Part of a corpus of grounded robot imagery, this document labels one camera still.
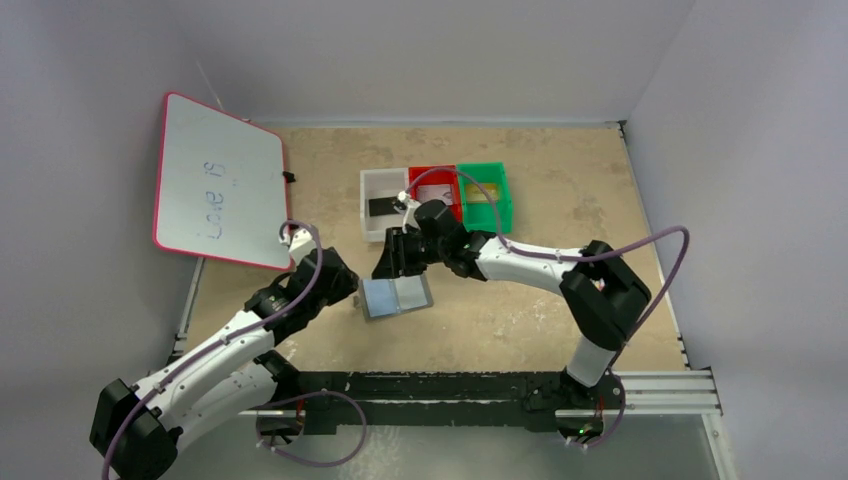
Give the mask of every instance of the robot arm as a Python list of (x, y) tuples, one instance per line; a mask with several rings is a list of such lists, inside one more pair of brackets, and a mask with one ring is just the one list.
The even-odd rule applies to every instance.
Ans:
[[(583, 334), (566, 373), (586, 388), (598, 383), (651, 300), (647, 286), (624, 260), (578, 263), (514, 253), (494, 233), (466, 230), (440, 200), (410, 203), (418, 228), (410, 222), (386, 231), (372, 278), (420, 275), (428, 265), (443, 263), (463, 278), (515, 282), (560, 295)], [(562, 250), (512, 245), (531, 254), (549, 254), (546, 257), (595, 256), (612, 250), (597, 240)]]
[[(274, 347), (306, 328), (325, 306), (354, 293), (359, 277), (335, 249), (323, 249), (315, 284), (294, 308), (265, 325), (234, 335), (280, 312), (302, 294), (315, 273), (318, 252), (311, 235), (301, 229), (285, 241), (291, 242), (289, 251), (297, 265), (294, 273), (280, 275), (257, 291), (223, 328), (182, 358), (132, 386), (118, 379), (101, 391), (89, 440), (104, 456), (130, 411), (141, 399), (158, 392), (138, 411), (117, 443), (111, 466), (121, 478), (159, 478), (179, 450), (224, 420), (300, 393), (291, 391), (296, 383), (288, 381), (287, 373), (293, 368)], [(285, 278), (286, 285), (280, 285)], [(193, 359), (203, 351), (205, 355)], [(185, 363), (189, 365), (165, 384), (165, 378)]]

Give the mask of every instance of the tabletop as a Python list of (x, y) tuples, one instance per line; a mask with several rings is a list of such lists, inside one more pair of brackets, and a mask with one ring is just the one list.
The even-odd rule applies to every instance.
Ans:
[[(514, 204), (509, 238), (575, 248), (592, 239), (620, 247), (648, 234), (624, 143), (613, 128), (277, 128), (286, 146), (293, 218), (314, 224), (360, 276), (382, 243), (359, 224), (360, 170), (503, 162)], [(625, 261), (656, 294), (652, 246)], [(273, 270), (207, 260), (189, 348), (221, 328)], [(325, 308), (277, 348), (301, 370), (561, 370), (580, 331), (562, 297), (505, 282), (456, 277), (430, 266), (431, 308), (366, 321), (353, 299)], [(668, 302), (631, 339), (619, 370), (683, 370)]]

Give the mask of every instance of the whiteboard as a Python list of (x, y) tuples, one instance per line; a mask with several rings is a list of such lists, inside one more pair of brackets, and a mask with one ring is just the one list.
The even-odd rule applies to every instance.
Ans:
[(286, 270), (283, 142), (178, 93), (165, 95), (153, 241), (164, 250)]

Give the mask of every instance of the white wall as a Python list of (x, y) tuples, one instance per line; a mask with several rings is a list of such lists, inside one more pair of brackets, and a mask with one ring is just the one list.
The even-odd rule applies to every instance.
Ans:
[[(745, 478), (848, 471), (848, 3), (697, 0), (627, 128)], [(677, 247), (660, 246), (663, 265)]]
[(627, 118), (693, 0), (170, 0), (258, 120)]
[(0, 478), (99, 478), (100, 389), (161, 368), (193, 259), (151, 218), (161, 99), (210, 100), (158, 1), (0, 0)]

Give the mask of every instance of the red plastic bin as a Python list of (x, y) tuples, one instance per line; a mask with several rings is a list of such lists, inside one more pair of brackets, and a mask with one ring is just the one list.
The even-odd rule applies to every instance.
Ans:
[[(409, 167), (409, 183), (411, 184), (412, 181), (421, 176), (421, 174), (435, 167), (447, 167), (456, 170), (456, 165), (431, 165), (429, 167)], [(453, 205), (449, 205), (448, 208), (450, 208), (457, 220), (459, 220), (460, 222), (462, 221), (462, 200), (459, 197), (459, 180), (456, 177), (456, 173), (434, 172), (430, 175), (427, 175), (423, 180), (421, 180), (421, 183), (419, 183), (418, 186), (416, 186), (409, 192), (412, 198), (418, 200), (418, 187), (421, 185), (450, 185), (451, 196), (453, 197)]]

